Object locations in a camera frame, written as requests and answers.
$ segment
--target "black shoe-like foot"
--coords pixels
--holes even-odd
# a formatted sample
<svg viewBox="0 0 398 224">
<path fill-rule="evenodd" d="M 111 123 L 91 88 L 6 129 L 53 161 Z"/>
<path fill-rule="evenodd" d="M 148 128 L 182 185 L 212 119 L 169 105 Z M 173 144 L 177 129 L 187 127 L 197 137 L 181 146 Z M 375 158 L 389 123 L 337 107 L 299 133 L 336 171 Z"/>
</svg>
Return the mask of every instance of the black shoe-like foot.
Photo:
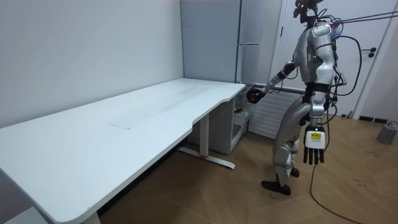
<svg viewBox="0 0 398 224">
<path fill-rule="evenodd" d="M 292 171 L 290 172 L 290 175 L 292 177 L 300 177 L 300 171 L 296 168 L 293 168 Z"/>
<path fill-rule="evenodd" d="M 283 187 L 280 186 L 278 181 L 262 181 L 261 186 L 264 187 L 267 190 L 273 191 L 273 192 L 278 192 L 287 196 L 290 196 L 292 194 L 292 191 L 290 190 L 290 187 L 288 185 L 285 185 Z"/>
</svg>

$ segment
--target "yellow label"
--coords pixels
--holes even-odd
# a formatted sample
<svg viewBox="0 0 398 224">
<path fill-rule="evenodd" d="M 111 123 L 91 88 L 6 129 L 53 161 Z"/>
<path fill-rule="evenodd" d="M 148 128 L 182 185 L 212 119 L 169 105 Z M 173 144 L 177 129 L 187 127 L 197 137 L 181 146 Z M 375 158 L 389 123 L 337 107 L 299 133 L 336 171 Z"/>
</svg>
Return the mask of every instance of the yellow label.
<svg viewBox="0 0 398 224">
<path fill-rule="evenodd" d="M 321 140 L 321 134 L 312 133 L 311 139 Z"/>
</svg>

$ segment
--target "baseboard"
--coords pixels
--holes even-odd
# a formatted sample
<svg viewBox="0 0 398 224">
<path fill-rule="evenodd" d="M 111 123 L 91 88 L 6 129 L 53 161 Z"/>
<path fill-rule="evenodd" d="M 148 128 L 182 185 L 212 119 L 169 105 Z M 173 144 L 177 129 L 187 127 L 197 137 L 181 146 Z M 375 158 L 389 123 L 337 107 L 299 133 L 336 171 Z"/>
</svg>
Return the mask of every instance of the baseboard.
<svg viewBox="0 0 398 224">
<path fill-rule="evenodd" d="M 360 121 L 369 121 L 369 122 L 375 122 L 379 124 L 387 124 L 387 119 L 382 119 L 382 118 L 372 118 L 368 116 L 359 116 Z"/>
</svg>

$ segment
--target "humanoid robot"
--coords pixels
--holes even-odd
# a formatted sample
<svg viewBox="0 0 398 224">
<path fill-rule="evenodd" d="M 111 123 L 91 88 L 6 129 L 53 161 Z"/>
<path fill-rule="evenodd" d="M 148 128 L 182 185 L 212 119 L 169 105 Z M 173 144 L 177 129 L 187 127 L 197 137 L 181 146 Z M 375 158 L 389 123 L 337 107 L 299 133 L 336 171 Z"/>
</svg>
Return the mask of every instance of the humanoid robot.
<svg viewBox="0 0 398 224">
<path fill-rule="evenodd" d="M 297 67 L 301 79 L 306 84 L 305 94 L 295 101 L 282 118 L 275 143 L 273 145 L 273 164 L 276 181 L 262 181 L 261 185 L 271 191 L 290 195 L 286 185 L 291 175 L 299 177 L 300 172 L 294 167 L 294 157 L 299 148 L 299 134 L 307 121 L 304 137 L 304 163 L 324 163 L 325 130 L 322 126 L 323 114 L 328 109 L 331 99 L 329 94 L 337 71 L 337 54 L 333 41 L 337 27 L 331 22 L 320 21 L 316 16 L 308 16 L 312 10 L 317 14 L 317 4 L 323 0 L 297 0 L 294 17 L 300 15 L 301 23 L 307 28 L 298 39 L 292 61 L 285 64 L 263 89 L 253 88 L 248 91 L 250 103 L 258 103 L 276 84 L 286 78 Z"/>
</svg>

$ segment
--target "desk leg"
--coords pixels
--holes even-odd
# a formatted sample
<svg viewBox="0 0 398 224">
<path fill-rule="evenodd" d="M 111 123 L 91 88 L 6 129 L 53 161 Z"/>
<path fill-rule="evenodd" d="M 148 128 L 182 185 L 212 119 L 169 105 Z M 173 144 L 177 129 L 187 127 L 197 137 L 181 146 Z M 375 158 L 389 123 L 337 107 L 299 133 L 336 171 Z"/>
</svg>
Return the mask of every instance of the desk leg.
<svg viewBox="0 0 398 224">
<path fill-rule="evenodd" d="M 191 154 L 193 156 L 200 157 L 202 159 L 206 159 L 207 161 L 215 162 L 227 168 L 234 169 L 235 164 L 233 164 L 232 162 L 224 161 L 222 159 L 209 156 L 209 114 L 203 117 L 199 122 L 200 122 L 200 140 L 199 140 L 200 152 L 196 152 L 194 150 L 187 149 L 185 147 L 181 147 L 178 150 L 181 152 Z"/>
<path fill-rule="evenodd" d="M 82 224 L 101 224 L 100 218 L 97 213 L 92 214 L 90 217 L 86 219 Z"/>
</svg>

